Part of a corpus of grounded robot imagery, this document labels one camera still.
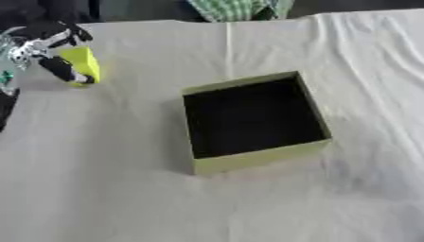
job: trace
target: table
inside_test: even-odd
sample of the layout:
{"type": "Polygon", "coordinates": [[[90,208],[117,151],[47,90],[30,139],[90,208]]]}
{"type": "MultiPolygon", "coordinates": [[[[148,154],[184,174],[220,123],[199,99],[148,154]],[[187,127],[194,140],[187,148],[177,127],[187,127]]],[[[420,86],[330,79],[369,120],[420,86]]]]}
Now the table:
{"type": "Polygon", "coordinates": [[[87,26],[102,82],[72,89],[33,68],[0,135],[1,240],[421,241],[423,16],[87,26]],[[334,142],[299,160],[187,174],[180,91],[291,70],[334,142]]]}

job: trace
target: plaid fabric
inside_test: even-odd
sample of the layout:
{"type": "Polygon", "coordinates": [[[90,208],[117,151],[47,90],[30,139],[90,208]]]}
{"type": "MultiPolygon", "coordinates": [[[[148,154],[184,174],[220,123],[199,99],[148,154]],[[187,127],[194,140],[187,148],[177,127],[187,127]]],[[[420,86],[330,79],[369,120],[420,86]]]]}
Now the plaid fabric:
{"type": "Polygon", "coordinates": [[[286,18],[294,0],[188,0],[209,22],[249,21],[270,7],[274,18],[286,18]]]}

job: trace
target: yellow-green box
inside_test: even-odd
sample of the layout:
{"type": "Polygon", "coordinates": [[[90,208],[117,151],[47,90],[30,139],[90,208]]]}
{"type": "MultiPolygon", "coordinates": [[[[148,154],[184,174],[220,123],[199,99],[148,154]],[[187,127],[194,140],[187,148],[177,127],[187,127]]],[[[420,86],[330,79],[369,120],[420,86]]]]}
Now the yellow-green box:
{"type": "Polygon", "coordinates": [[[332,138],[298,72],[187,88],[183,97],[197,175],[310,154],[332,138]]]}

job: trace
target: open box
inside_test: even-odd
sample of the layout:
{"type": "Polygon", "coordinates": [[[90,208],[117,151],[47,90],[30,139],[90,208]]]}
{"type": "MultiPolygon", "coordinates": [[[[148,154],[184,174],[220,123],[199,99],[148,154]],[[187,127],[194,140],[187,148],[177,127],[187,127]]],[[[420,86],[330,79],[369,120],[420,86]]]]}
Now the open box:
{"type": "Polygon", "coordinates": [[[298,72],[187,88],[184,103],[198,175],[293,158],[331,140],[298,72]]]}

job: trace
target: yellow cube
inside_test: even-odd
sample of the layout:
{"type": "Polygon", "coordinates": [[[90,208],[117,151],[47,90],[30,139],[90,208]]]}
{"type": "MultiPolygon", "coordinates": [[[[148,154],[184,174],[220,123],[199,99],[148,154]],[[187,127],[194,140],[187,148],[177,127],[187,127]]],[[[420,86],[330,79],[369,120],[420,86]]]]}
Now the yellow cube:
{"type": "MultiPolygon", "coordinates": [[[[95,79],[95,83],[100,82],[100,67],[93,55],[90,47],[79,46],[69,49],[61,49],[60,56],[71,62],[76,71],[81,74],[91,76],[95,79]]],[[[73,86],[84,86],[84,84],[71,82],[73,86]]]]}

